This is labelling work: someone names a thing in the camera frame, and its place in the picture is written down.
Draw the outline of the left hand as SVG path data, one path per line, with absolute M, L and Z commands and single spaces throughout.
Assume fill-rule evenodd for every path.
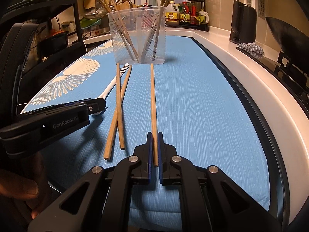
M 1 169 L 1 221 L 28 224 L 52 202 L 41 152 L 36 153 L 28 165 L 28 177 Z

